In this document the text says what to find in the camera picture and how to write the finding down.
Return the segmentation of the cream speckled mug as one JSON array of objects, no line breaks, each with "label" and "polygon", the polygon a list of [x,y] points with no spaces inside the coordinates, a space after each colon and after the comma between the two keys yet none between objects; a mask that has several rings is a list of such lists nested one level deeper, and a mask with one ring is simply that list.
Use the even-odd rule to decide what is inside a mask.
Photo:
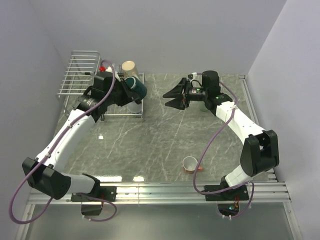
[{"label": "cream speckled mug", "polygon": [[136,103],[135,101],[127,104],[127,109],[133,114],[138,114],[142,111],[142,102]]}]

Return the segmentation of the dark green mug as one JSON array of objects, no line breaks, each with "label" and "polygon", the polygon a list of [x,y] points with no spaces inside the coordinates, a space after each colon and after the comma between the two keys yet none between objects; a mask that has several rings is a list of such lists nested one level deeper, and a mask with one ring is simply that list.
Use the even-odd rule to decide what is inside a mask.
[{"label": "dark green mug", "polygon": [[138,99],[142,100],[147,95],[147,87],[136,77],[136,76],[128,76],[124,79],[127,86],[138,95]]}]

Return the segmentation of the tall beige dragon mug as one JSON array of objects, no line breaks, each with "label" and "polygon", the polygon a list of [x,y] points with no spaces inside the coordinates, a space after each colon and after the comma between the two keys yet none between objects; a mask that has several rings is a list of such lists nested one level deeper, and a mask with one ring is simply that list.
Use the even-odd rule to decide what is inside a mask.
[{"label": "tall beige dragon mug", "polygon": [[136,77],[139,78],[139,72],[134,61],[127,60],[121,65],[122,73],[124,78]]}]

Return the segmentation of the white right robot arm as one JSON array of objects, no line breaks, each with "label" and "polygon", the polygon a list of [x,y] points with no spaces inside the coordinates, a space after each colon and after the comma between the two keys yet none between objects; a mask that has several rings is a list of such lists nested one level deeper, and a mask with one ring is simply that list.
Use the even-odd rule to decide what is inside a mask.
[{"label": "white right robot arm", "polygon": [[[201,76],[199,87],[195,87],[195,77]],[[279,160],[278,136],[274,130],[265,130],[254,123],[238,108],[238,98],[220,81],[218,73],[206,70],[200,74],[191,73],[163,97],[169,101],[165,106],[185,110],[190,102],[203,102],[206,109],[223,121],[222,128],[229,127],[242,143],[239,165],[221,179],[220,189],[213,195],[221,194],[226,200],[233,199],[238,189],[256,175],[277,167]]]}]

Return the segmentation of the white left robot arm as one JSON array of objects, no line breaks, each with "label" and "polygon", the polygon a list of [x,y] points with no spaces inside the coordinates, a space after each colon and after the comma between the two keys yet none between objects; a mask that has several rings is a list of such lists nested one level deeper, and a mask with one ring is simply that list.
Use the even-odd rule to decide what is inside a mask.
[{"label": "white left robot arm", "polygon": [[89,174],[63,173],[66,162],[80,140],[111,105],[125,106],[140,102],[145,92],[139,90],[138,78],[109,71],[98,72],[79,96],[63,127],[36,158],[26,158],[22,169],[28,185],[59,200],[66,194],[83,194],[89,201],[101,195],[100,180]]}]

